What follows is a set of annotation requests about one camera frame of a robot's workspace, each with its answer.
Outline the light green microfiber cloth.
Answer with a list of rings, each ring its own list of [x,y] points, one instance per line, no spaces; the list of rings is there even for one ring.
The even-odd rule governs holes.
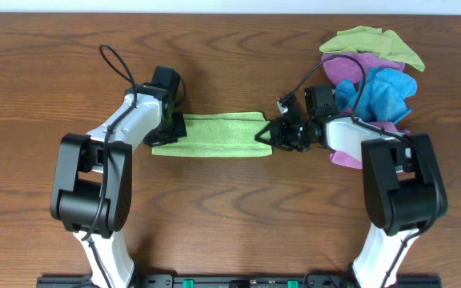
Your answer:
[[[269,123],[260,112],[186,114],[186,137],[157,146],[152,154],[188,158],[259,158],[272,155],[272,148],[255,141]]]

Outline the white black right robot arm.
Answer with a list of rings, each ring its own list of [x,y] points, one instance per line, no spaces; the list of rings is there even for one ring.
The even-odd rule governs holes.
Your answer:
[[[447,212],[446,191],[427,134],[393,132],[351,116],[305,122],[277,118],[255,140],[298,152],[318,142],[361,162],[371,227],[351,265],[356,287],[398,284],[396,272],[410,246]]]

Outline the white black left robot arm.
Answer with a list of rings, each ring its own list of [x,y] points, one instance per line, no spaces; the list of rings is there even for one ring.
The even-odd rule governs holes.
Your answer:
[[[51,216],[81,243],[96,287],[128,287],[134,262],[122,228],[132,199],[132,157],[137,147],[161,146],[186,134],[176,111],[183,83],[143,83],[86,134],[66,134],[59,146]]]

